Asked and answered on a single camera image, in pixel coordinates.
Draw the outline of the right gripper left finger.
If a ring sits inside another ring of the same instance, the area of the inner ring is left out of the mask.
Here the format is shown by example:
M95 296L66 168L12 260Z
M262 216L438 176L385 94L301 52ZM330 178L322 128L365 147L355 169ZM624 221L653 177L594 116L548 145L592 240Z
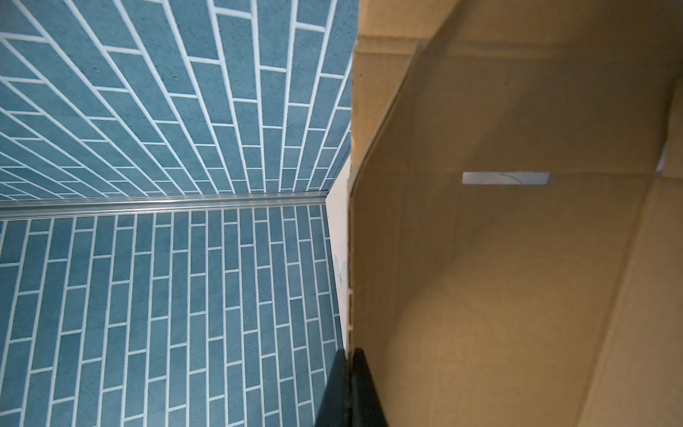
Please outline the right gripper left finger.
M350 426L350 370L346 355L343 349L334 355L315 422L316 427Z

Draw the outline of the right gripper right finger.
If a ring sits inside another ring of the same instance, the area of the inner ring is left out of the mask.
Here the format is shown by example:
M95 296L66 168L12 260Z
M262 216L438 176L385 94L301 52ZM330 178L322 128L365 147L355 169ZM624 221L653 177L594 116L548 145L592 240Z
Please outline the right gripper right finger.
M350 370L350 425L388 427L375 383L362 349L354 350Z

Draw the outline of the brown cardboard box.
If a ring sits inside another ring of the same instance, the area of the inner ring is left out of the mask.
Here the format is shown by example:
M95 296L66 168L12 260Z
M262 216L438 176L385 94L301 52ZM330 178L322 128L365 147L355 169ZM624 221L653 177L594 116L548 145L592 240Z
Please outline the brown cardboard box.
M681 425L681 2L364 1L352 128L389 425Z

